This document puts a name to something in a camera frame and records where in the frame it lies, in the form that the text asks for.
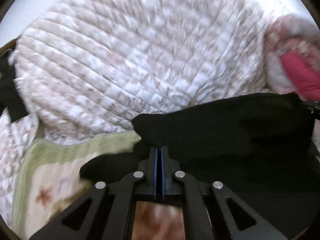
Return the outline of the black cloth on rail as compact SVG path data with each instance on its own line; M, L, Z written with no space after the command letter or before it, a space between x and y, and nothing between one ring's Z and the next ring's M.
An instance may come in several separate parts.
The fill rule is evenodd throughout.
M28 115L24 102L16 89L15 78L15 68L9 65L6 57L1 57L1 114L7 109L11 122Z

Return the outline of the black pants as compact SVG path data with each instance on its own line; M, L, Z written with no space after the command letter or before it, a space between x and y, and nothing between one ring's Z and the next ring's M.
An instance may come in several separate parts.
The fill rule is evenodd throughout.
M137 169L152 146L196 179L221 181L288 239L319 239L319 161L314 117L295 93L251 94L132 120L132 153L104 154L80 177L114 183Z

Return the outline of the fluffy floral plush blanket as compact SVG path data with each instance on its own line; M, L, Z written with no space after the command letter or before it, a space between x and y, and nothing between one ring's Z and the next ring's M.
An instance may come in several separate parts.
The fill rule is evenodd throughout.
M82 165L104 153L130 154L139 141L135 132L97 135L69 146L34 140L16 180L13 231L29 239L91 187L91 182L80 179ZM132 239L185 239L182 209L137 202Z

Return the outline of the magenta fleece pillow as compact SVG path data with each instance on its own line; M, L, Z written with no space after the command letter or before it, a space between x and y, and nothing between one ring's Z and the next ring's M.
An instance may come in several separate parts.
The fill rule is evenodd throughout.
M280 60L297 93L305 100L319 101L319 73L294 52L284 54Z

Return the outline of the pink floral rolled comforter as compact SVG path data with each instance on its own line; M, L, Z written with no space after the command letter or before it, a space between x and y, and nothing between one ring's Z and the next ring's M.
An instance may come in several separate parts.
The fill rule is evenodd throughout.
M268 85L279 94L296 92L319 100L319 29L296 15L279 17L264 35Z

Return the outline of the white quilted floral bedspread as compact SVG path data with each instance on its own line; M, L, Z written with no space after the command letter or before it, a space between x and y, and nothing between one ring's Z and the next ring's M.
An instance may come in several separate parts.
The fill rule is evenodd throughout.
M252 0L58 0L3 52L27 113L1 112L1 215L40 132L68 145L169 113L261 92L267 14Z

